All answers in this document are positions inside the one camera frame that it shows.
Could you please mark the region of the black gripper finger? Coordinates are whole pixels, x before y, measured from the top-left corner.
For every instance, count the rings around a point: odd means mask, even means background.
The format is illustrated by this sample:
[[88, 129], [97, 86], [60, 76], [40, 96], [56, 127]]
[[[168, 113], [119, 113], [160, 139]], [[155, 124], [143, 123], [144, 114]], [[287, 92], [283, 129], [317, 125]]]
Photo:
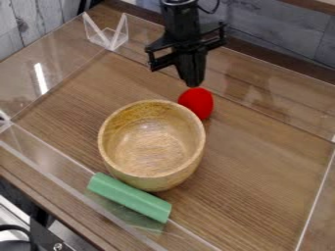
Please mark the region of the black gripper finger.
[[197, 87], [204, 80], [205, 62], [207, 62], [207, 49], [196, 48], [192, 51], [192, 81], [191, 81], [192, 87]]
[[176, 71], [188, 87], [192, 86], [192, 61], [189, 55], [177, 55], [175, 60]]

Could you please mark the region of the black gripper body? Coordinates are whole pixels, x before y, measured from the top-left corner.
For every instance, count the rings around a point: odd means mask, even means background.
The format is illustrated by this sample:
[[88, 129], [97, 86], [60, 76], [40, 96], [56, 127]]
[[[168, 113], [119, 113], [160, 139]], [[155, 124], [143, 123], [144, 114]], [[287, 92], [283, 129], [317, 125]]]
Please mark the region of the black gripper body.
[[225, 24], [217, 21], [200, 23], [199, 12], [212, 14], [197, 3], [161, 3], [164, 34], [145, 46], [149, 68], [157, 71], [175, 65], [176, 56], [189, 55], [196, 48], [205, 48], [207, 53], [225, 43]]

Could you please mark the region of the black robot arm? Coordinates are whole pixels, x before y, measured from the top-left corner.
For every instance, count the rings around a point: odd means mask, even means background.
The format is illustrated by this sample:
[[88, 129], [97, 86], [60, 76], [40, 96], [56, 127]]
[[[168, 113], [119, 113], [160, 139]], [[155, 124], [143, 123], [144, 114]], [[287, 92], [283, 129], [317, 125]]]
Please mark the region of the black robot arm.
[[217, 21], [201, 24], [199, 0], [160, 0], [164, 34], [145, 46], [151, 71], [175, 66], [179, 78], [191, 88], [197, 87], [205, 76], [208, 52], [227, 44], [225, 24]]

